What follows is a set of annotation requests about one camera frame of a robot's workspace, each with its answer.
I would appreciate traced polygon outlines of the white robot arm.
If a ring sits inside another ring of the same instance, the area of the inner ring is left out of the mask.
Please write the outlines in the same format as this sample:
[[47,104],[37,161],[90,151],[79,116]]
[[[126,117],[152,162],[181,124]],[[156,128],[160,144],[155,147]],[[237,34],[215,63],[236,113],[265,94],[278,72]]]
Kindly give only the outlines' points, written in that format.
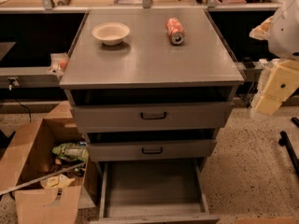
[[267,40],[269,51],[278,57],[264,67],[250,103],[251,116],[261,119],[273,115],[299,88],[299,0],[285,0],[249,36]]

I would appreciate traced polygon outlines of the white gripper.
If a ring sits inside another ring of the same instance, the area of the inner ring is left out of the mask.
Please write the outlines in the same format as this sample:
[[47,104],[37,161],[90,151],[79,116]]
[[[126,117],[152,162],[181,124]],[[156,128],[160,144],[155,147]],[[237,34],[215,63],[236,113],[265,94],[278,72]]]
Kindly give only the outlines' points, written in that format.
[[[249,32],[251,38],[268,40],[273,17],[264,20]],[[256,113],[273,115],[299,88],[299,62],[293,60],[279,61],[272,69],[263,90],[263,95],[253,98],[253,110]]]

